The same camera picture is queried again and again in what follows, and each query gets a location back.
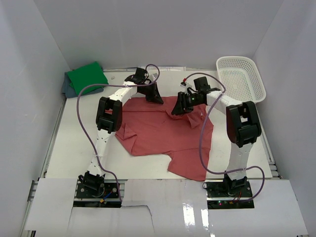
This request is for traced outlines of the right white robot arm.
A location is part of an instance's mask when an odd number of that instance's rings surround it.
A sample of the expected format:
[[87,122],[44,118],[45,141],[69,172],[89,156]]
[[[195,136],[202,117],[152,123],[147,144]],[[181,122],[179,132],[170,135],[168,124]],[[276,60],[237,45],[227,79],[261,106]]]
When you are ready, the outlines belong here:
[[255,103],[241,102],[225,95],[225,88],[212,88],[206,75],[194,80],[191,86],[185,80],[180,85],[183,92],[178,92],[172,115],[184,115],[193,111],[195,106],[208,105],[226,116],[226,131],[231,142],[231,152],[228,167],[222,172],[223,192],[236,196],[246,186],[246,172],[250,151],[261,136],[262,128],[259,122]]

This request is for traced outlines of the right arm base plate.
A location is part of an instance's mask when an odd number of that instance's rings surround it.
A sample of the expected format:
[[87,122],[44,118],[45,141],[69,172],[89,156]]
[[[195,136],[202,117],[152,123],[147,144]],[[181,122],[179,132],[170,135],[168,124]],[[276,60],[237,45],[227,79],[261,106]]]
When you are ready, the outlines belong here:
[[202,185],[206,190],[207,207],[209,210],[224,209],[253,209],[255,207],[252,198],[252,189],[249,181],[229,190],[224,181],[206,181]]

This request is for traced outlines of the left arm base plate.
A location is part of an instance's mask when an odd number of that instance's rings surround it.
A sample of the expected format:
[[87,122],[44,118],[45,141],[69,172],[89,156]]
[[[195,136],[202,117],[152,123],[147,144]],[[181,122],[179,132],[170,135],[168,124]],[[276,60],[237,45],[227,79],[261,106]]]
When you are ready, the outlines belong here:
[[101,184],[98,191],[77,183],[73,207],[121,208],[119,190],[115,181]]

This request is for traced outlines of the red t-shirt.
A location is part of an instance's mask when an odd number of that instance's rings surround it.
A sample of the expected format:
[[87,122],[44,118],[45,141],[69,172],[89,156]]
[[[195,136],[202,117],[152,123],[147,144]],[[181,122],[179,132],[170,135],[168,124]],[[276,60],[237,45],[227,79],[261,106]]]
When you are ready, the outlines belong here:
[[171,158],[167,170],[195,181],[206,178],[214,125],[206,105],[191,113],[171,114],[177,98],[164,97],[163,104],[145,98],[129,99],[122,109],[122,125],[116,138],[133,156],[164,154]]

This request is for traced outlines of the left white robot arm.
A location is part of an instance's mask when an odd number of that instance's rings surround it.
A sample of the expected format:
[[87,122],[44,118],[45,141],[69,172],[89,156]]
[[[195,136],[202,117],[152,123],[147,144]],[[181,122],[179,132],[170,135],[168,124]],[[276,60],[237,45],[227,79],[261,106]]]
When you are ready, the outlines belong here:
[[93,197],[101,197],[105,193],[105,175],[112,174],[117,182],[117,176],[105,169],[108,148],[115,133],[119,131],[122,125],[123,105],[135,94],[145,95],[148,102],[163,104],[159,94],[157,80],[160,77],[160,71],[154,74],[148,72],[148,67],[157,67],[154,64],[147,65],[144,69],[137,68],[135,73],[128,76],[122,85],[102,84],[104,87],[116,87],[117,91],[108,97],[99,99],[96,113],[97,141],[93,142],[88,132],[83,126],[79,114],[79,100],[83,92],[94,85],[86,86],[79,93],[76,103],[76,112],[79,124],[92,145],[94,157],[84,175],[79,176],[79,181]]

